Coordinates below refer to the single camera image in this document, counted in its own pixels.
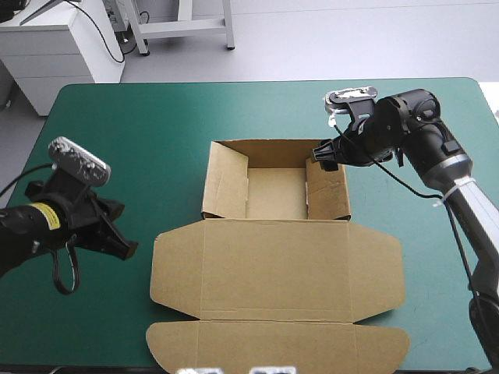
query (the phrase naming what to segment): cardboard flap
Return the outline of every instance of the cardboard flap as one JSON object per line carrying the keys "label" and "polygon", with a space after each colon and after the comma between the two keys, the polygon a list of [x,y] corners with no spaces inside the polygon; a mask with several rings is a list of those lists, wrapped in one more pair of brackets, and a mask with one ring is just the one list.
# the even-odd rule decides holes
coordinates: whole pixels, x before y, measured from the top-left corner
{"label": "cardboard flap", "polygon": [[402,251],[345,221],[212,219],[158,238],[150,293],[204,320],[355,322],[403,302]]}
{"label": "cardboard flap", "polygon": [[352,320],[396,309],[405,299],[402,246],[382,232],[349,225]]}
{"label": "cardboard flap", "polygon": [[343,165],[338,171],[324,171],[320,163],[306,160],[306,198],[310,220],[350,218],[349,191]]}
{"label": "cardboard flap", "polygon": [[248,168],[304,168],[315,139],[241,139],[225,140],[220,144],[249,158]]}
{"label": "cardboard flap", "polygon": [[147,346],[154,360],[167,372],[196,367],[197,321],[153,323],[146,332]]}
{"label": "cardboard flap", "polygon": [[201,319],[351,322],[343,221],[206,221]]}
{"label": "cardboard flap", "polygon": [[292,365],[302,374],[388,374],[409,348],[402,330],[351,323],[155,323],[147,343],[168,372],[216,367],[225,374],[267,365]]}
{"label": "cardboard flap", "polygon": [[159,235],[154,242],[150,298],[191,316],[200,314],[204,224]]}
{"label": "cardboard flap", "polygon": [[246,217],[248,157],[211,142],[203,213],[216,217]]}
{"label": "cardboard flap", "polygon": [[355,325],[359,373],[388,374],[398,369],[409,352],[402,329]]}

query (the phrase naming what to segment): white cabinet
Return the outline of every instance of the white cabinet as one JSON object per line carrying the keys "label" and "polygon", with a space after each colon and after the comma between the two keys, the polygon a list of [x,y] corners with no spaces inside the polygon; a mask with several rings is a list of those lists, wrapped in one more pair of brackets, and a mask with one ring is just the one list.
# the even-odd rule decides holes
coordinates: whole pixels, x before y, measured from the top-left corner
{"label": "white cabinet", "polygon": [[[46,1],[31,0],[12,20],[0,23],[0,59],[39,115],[48,115],[58,92],[68,84],[119,83],[125,65],[111,58],[92,22],[68,3],[19,25]],[[94,19],[120,60],[102,2],[83,0],[79,6]]]}

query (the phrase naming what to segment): cabinet drawer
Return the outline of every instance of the cabinet drawer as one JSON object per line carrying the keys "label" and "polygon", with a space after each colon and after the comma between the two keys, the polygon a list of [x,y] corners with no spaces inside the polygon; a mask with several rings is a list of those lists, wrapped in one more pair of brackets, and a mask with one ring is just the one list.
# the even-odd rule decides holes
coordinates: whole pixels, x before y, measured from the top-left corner
{"label": "cabinet drawer", "polygon": [[2,61],[14,78],[91,75],[82,55],[4,56]]}
{"label": "cabinet drawer", "polygon": [[0,34],[0,56],[79,54],[68,30],[8,31]]}
{"label": "cabinet drawer", "polygon": [[17,84],[39,115],[48,115],[59,91],[69,84],[93,83],[91,76],[18,78]]}

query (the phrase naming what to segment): black cable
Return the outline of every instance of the black cable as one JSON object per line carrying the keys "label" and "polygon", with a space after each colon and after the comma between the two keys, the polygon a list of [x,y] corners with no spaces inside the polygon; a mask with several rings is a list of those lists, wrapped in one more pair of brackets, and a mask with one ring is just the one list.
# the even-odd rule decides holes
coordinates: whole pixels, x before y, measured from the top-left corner
{"label": "black cable", "polygon": [[[149,12],[147,10],[144,10],[144,11],[140,12],[140,16],[142,16],[143,14],[147,14],[147,21],[146,21],[146,23],[149,23],[149,19],[150,19]],[[127,51],[127,52],[123,52],[123,50],[122,50],[122,53],[123,53],[124,56],[125,55],[129,55],[130,53],[132,53],[133,51],[135,51],[135,48],[137,48],[137,43],[135,43],[135,45],[133,46],[133,48],[130,49],[129,51]]]}
{"label": "black cable", "polygon": [[338,132],[338,134],[340,134],[340,136],[343,138],[343,139],[346,139],[350,144],[352,144],[357,150],[360,150],[361,152],[364,153],[364,155],[369,158],[373,163],[375,163],[376,166],[378,166],[382,171],[384,171],[385,173],[387,173],[388,175],[390,175],[395,181],[397,181],[398,183],[400,183],[401,185],[403,185],[404,187],[406,187],[410,192],[412,192],[414,195],[418,196],[418,197],[421,197],[423,199],[441,199],[442,196],[441,195],[438,195],[438,194],[432,194],[432,195],[426,195],[424,193],[421,193],[421,192],[418,192],[416,191],[413,187],[411,187],[410,185],[408,185],[407,183],[405,183],[404,181],[402,181],[397,175],[393,174],[391,171],[389,171],[385,166],[383,166],[379,161],[377,160],[374,160],[374,158],[372,158],[370,156],[370,154],[368,154],[361,146],[355,144],[350,138],[347,137],[347,135],[345,135],[343,133],[343,131],[340,130],[340,128],[338,127],[338,125],[334,125],[334,128],[336,129],[336,131]]}
{"label": "black cable", "polygon": [[59,258],[57,250],[51,250],[53,267],[52,267],[52,280],[54,286],[63,295],[70,295],[75,292],[80,286],[80,267],[78,265],[78,257],[75,250],[76,235],[73,235],[65,244],[65,249],[68,252],[69,261],[71,263],[71,271],[73,272],[73,285],[70,289],[62,283],[61,274],[59,273]]}
{"label": "black cable", "polygon": [[122,59],[121,60],[118,60],[111,52],[111,50],[109,49],[109,46],[108,46],[108,42],[105,40],[104,38],[104,35],[102,34],[102,31],[101,29],[99,28],[99,26],[95,23],[94,19],[87,13],[85,12],[83,9],[81,9],[78,5],[76,4],[73,4],[70,0],[63,0],[64,2],[67,2],[68,4],[72,5],[74,8],[80,10],[85,16],[87,16],[87,18],[94,24],[95,28],[97,29],[97,31],[99,32],[99,34],[101,35],[101,39],[102,41],[104,42],[104,46],[106,47],[106,49],[108,50],[108,53],[109,55],[111,56],[111,58],[113,60],[115,60],[117,63],[119,64],[122,64],[123,62],[125,62],[125,55],[122,53]]}
{"label": "black cable", "polygon": [[447,215],[449,216],[449,221],[451,222],[452,234],[454,234],[455,242],[458,245],[459,255],[461,256],[462,265],[465,267],[466,277],[468,278],[468,282],[469,282],[469,290],[471,291],[471,293],[473,295],[473,300],[475,301],[476,309],[478,310],[478,314],[479,314],[479,318],[482,321],[483,326],[485,327],[485,331],[487,332],[489,339],[492,339],[492,336],[490,335],[490,331],[487,328],[487,321],[485,320],[485,317],[483,315],[482,306],[480,305],[480,299],[478,298],[478,292],[476,291],[475,285],[473,284],[473,277],[472,277],[471,269],[469,268],[468,259],[466,258],[466,252],[462,246],[462,242],[461,242],[461,239],[459,237],[458,228],[455,225],[455,219],[454,219],[454,214],[452,213],[452,208],[450,207],[450,205],[447,201],[444,201],[444,205],[445,205],[445,209],[447,211]]}
{"label": "black cable", "polygon": [[9,189],[15,185],[20,179],[26,177],[28,174],[31,174],[37,170],[40,170],[40,169],[45,169],[45,168],[51,168],[52,167],[52,164],[42,164],[42,165],[39,165],[39,166],[36,166],[35,168],[31,168],[31,169],[28,169],[26,170],[25,172],[23,172],[22,174],[18,175],[17,177],[14,178],[13,181],[11,181],[1,192],[0,192],[0,197],[4,196],[5,193],[7,191],[9,191]]}

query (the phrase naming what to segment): box lid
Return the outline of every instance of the box lid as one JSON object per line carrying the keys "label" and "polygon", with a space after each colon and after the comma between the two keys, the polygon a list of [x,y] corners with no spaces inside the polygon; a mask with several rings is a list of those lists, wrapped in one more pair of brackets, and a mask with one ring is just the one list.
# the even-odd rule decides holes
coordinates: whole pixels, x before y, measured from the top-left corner
{"label": "box lid", "polygon": [[151,298],[203,320],[352,323],[404,294],[399,242],[345,221],[211,219],[154,243]]}
{"label": "box lid", "polygon": [[167,372],[218,367],[225,374],[266,365],[295,366],[302,374],[388,374],[409,349],[407,335],[395,328],[258,321],[155,323],[147,344]]}

